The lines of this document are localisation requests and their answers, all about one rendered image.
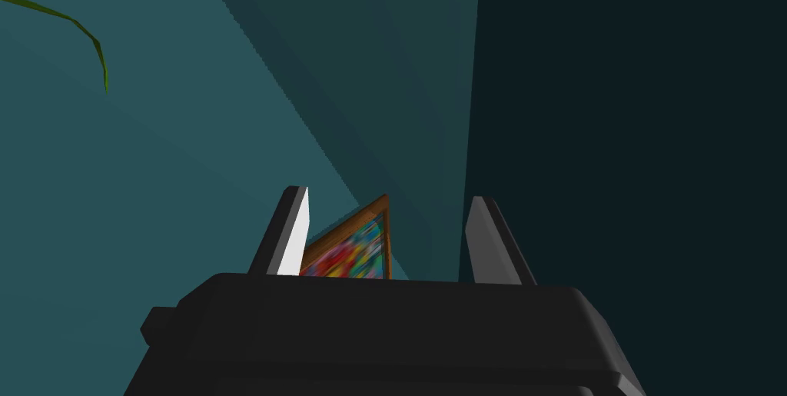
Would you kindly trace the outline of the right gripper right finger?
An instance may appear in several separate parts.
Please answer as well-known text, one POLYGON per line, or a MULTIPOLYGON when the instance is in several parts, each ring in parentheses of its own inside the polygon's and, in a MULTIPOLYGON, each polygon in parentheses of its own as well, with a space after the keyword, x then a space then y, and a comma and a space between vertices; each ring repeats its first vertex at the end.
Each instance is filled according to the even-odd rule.
POLYGON ((493 198, 473 197, 465 239, 476 283, 535 286, 536 280, 493 198))

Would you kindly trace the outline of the green plant leaf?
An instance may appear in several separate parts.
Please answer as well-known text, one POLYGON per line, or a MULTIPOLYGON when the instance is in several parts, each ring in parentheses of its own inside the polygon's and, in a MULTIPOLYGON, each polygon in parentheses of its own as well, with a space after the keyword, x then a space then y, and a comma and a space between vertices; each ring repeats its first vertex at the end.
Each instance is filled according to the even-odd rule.
POLYGON ((71 16, 57 12, 50 8, 46 8, 40 4, 32 2, 32 0, 2 0, 2 1, 20 7, 29 8, 37 12, 45 13, 54 16, 56 18, 65 19, 70 23, 72 23, 78 30, 81 31, 81 33, 86 35, 91 40, 91 43, 93 44, 95 51, 98 55, 98 59, 101 63, 103 84, 105 87, 105 91, 108 92, 108 67, 106 65, 105 56, 101 47, 101 43, 89 30, 87 30, 85 26, 83 26, 79 21, 72 18, 71 16))

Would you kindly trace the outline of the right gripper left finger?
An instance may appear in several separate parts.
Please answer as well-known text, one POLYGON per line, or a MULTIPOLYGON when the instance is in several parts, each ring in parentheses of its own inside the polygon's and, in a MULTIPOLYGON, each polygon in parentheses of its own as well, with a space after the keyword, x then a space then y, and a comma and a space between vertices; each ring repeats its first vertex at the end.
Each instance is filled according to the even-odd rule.
POLYGON ((309 226, 308 188, 305 186, 285 188, 248 273, 298 276, 301 272, 309 226))

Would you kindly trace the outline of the colourful picture in wooden frame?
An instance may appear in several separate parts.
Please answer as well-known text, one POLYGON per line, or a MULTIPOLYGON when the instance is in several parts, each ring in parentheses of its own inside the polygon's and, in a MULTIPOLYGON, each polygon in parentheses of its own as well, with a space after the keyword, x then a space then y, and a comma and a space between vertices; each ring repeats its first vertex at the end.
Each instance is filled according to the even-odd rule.
POLYGON ((391 279, 389 197, 379 197, 310 243, 299 275, 391 279))

